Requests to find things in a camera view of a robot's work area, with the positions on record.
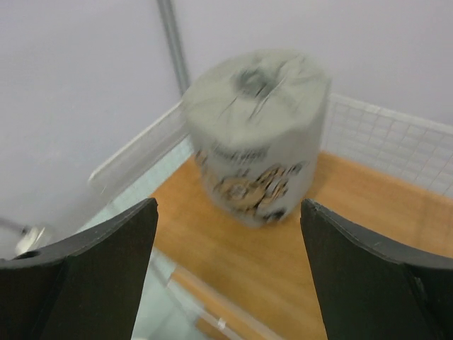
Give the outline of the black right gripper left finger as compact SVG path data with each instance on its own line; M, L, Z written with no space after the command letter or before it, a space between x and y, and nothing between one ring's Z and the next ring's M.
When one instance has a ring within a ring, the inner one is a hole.
M1 262L2 339L130 339L158 222L147 198Z

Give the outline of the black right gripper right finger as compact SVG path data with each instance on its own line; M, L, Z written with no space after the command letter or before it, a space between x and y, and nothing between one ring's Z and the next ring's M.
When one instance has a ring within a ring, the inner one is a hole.
M312 199L301 230L329 339L451 339L452 259L394 241Z

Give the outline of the grey paper roll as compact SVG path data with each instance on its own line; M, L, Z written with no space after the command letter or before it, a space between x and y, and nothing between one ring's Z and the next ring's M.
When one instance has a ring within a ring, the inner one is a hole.
M312 185L330 92L296 50L249 52L196 79L181 108L211 199L250 227L287 217Z

